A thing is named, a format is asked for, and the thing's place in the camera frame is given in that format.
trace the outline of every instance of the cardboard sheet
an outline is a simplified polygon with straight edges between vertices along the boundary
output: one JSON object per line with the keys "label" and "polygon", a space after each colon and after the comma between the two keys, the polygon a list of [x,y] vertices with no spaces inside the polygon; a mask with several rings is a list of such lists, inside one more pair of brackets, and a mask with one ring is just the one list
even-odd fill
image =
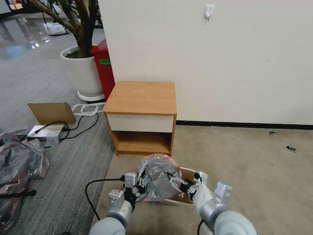
{"label": "cardboard sheet", "polygon": [[55,121],[75,123],[75,117],[68,103],[29,103],[28,106],[41,125]]}

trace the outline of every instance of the green label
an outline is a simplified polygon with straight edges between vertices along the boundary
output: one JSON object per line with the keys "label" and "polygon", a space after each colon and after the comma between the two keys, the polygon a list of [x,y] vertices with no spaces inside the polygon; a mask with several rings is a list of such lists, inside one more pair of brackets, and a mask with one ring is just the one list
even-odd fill
{"label": "green label", "polygon": [[111,61],[100,59],[100,64],[108,65],[108,64],[111,64]]}

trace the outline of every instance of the gray carpet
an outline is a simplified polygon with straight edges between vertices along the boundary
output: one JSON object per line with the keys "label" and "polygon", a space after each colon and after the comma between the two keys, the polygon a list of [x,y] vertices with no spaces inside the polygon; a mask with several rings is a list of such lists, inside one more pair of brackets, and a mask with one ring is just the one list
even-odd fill
{"label": "gray carpet", "polygon": [[[94,43],[104,39],[103,29],[96,29]],[[0,65],[0,127],[37,124],[29,110],[29,102],[82,103],[72,87],[60,52],[75,45],[72,35],[58,36],[35,50]],[[32,180],[29,190],[37,195],[25,198],[16,226],[8,233],[18,234],[88,234],[93,218],[84,195],[87,182],[104,178],[109,168],[113,146],[104,116],[97,124],[77,138],[65,140],[45,153],[50,160],[47,177]],[[70,135],[91,126],[96,119],[84,117],[80,127]],[[102,183],[91,185],[94,205],[99,199]]]}

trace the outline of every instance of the shiny tile floor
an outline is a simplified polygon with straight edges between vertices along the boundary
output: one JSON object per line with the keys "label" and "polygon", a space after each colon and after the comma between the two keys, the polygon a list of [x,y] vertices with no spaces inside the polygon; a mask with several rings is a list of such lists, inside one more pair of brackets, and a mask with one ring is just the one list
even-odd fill
{"label": "shiny tile floor", "polygon": [[42,18],[8,17],[0,20],[0,61],[8,61],[57,36],[45,32]]}

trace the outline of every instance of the white wall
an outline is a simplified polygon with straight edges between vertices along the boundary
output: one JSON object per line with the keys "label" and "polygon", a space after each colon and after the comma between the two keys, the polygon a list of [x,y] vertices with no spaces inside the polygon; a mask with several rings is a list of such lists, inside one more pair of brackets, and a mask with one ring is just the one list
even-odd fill
{"label": "white wall", "polygon": [[99,5],[115,79],[174,81],[178,120],[313,124],[312,1]]}

